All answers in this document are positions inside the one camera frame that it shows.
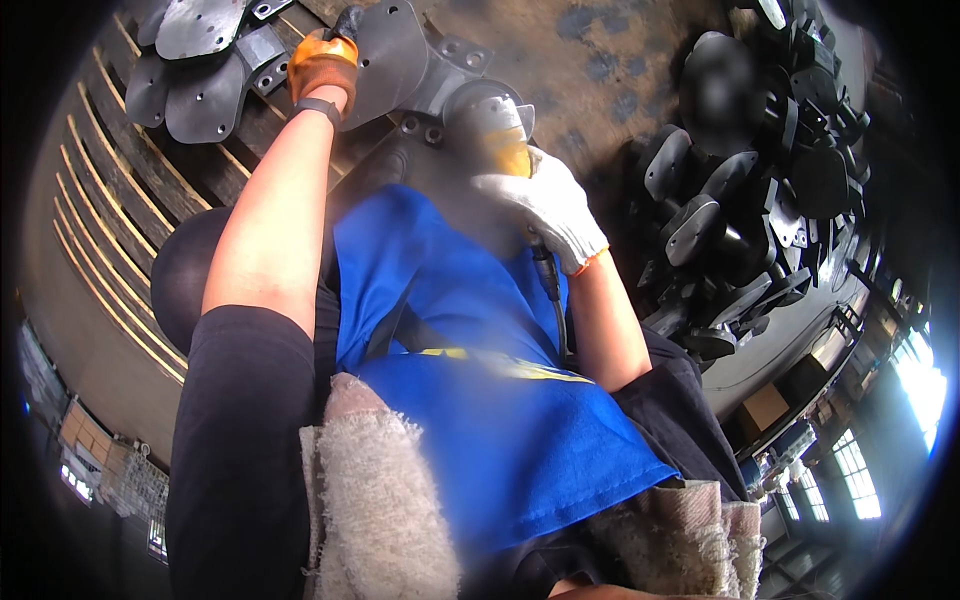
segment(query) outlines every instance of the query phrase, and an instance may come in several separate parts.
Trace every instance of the orange work glove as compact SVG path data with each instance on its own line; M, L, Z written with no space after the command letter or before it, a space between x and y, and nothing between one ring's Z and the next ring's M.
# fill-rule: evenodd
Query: orange work glove
M287 62L287 87L294 103L321 85L336 85L347 93L341 114L347 118L357 93L355 39L362 16L360 7L346 7L333 29L314 30L297 46Z

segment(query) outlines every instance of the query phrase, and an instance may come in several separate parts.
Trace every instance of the black watch strap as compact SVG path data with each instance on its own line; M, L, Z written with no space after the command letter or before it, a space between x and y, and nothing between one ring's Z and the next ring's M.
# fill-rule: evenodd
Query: black watch strap
M294 109L290 112L290 116L287 117L287 123L293 121L294 117L303 110L322 112L326 115L326 118L330 120L330 123L333 124L333 130L335 132L340 130L340 110L337 110L336 105L332 102L327 102L320 98L300 98L297 103L294 104Z

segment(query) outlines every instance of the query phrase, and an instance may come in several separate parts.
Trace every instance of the cardboard box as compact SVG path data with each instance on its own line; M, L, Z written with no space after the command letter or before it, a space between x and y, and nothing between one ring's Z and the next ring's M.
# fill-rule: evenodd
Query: cardboard box
M773 383L768 383L744 400L737 407L736 415L748 443L752 444L788 410L786 400Z

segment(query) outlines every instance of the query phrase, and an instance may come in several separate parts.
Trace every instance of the white cotton glove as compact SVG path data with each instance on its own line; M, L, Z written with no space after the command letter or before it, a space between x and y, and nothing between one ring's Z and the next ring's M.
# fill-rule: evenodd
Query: white cotton glove
M530 179L510 175L478 175L470 185L523 214L560 258L561 270L575 276L610 245L587 207L587 194L558 158L529 146Z

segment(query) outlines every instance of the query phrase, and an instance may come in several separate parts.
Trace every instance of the wooden pallet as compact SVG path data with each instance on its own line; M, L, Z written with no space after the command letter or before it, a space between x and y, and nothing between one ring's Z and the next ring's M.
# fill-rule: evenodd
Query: wooden pallet
M273 25L292 51L305 33L323 23L295 4ZM124 106L141 52L135 32L128 15L114 14L67 91L53 234L103 311L161 372L182 383L186 358L163 335L151 308L156 253L183 221L236 203L283 128L291 104L286 85L267 97L250 90L239 126L219 144L180 144L163 126L135 125ZM338 136L329 187L392 127L381 119Z

